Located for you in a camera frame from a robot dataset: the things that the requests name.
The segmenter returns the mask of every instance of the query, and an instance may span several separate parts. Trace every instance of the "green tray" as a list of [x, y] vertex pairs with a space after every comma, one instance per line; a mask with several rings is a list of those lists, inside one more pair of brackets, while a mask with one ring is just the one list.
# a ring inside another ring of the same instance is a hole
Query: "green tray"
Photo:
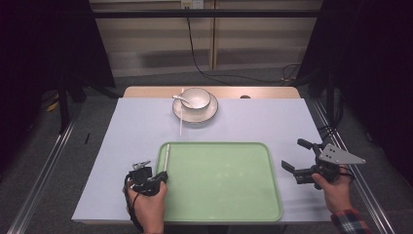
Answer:
[[[167, 143], [157, 173], [164, 170]], [[267, 146], [258, 142], [169, 142], [165, 221], [275, 222], [282, 205]]]

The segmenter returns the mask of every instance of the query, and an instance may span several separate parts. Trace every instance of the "gray floor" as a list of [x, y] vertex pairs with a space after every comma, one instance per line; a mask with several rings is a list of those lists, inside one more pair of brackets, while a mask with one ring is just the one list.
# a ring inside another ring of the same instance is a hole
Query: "gray floor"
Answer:
[[[279, 81], [281, 69], [248, 69], [233, 71], [217, 71], [220, 74], [242, 75], [255, 77], [266, 82], [245, 79], [241, 77], [213, 77], [234, 86], [279, 86], [286, 85]], [[143, 77], [117, 78], [117, 89], [122, 94], [126, 87], [132, 85], [222, 85], [217, 81], [206, 79], [198, 72], [153, 75]], [[309, 108], [319, 126], [313, 104], [316, 100], [307, 98], [307, 87], [300, 87], [299, 92], [306, 98]], [[71, 220], [94, 159], [104, 138], [117, 100], [85, 88], [87, 100], [80, 103], [70, 103], [71, 110], [80, 108], [73, 131], [61, 155], [51, 172], [41, 199], [32, 214], [26, 233], [135, 233], [132, 225], [86, 225]], [[22, 206], [28, 192], [35, 183], [37, 176], [53, 150], [59, 130], [58, 109], [46, 112], [39, 110], [37, 119], [23, 143], [20, 152], [12, 166], [3, 174], [0, 184], [0, 233], [7, 233], [13, 223], [19, 208]], [[359, 122], [352, 109], [345, 104], [344, 117], [338, 126], [338, 131], [349, 150], [367, 160], [360, 166], [364, 179], [375, 195], [389, 219], [394, 233], [413, 233], [413, 189], [398, 172], [389, 164], [383, 150], [366, 136], [367, 130]], [[361, 211], [373, 233], [379, 233], [375, 221], [370, 217], [369, 210], [364, 205], [357, 190], [353, 187], [354, 206]], [[274, 226], [233, 226], [230, 233], [279, 233], [282, 227]], [[169, 233], [207, 233], [202, 226], [169, 226]], [[288, 225], [284, 233], [334, 233], [330, 223]]]

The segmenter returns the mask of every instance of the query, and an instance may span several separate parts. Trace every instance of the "wall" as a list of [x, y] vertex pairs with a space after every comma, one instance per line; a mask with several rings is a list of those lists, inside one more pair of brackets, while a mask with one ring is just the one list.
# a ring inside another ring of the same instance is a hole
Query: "wall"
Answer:
[[[94, 10], [171, 10], [180, 1], [90, 0]], [[205, 9], [316, 10], [321, 0], [205, 0]], [[190, 19], [201, 70], [300, 63], [316, 19]], [[186, 19], [97, 19], [115, 77], [194, 71]]]

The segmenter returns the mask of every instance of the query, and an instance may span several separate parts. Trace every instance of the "spoon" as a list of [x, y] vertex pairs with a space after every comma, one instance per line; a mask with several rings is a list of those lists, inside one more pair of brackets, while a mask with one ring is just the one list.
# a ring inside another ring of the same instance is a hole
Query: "spoon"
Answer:
[[188, 103], [188, 105], [189, 105], [190, 108], [194, 108], [194, 107], [191, 105], [191, 103], [189, 102], [189, 100], [185, 99], [184, 97], [181, 97], [181, 96], [172, 96], [172, 97], [175, 98], [175, 99], [183, 100], [183, 101], [185, 101], [186, 103]]

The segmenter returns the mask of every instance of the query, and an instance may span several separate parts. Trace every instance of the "sleeve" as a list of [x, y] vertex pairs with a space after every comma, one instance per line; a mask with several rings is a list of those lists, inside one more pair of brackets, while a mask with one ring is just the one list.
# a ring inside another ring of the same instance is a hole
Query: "sleeve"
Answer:
[[357, 210], [345, 210], [331, 215], [331, 221], [342, 234], [371, 234]]

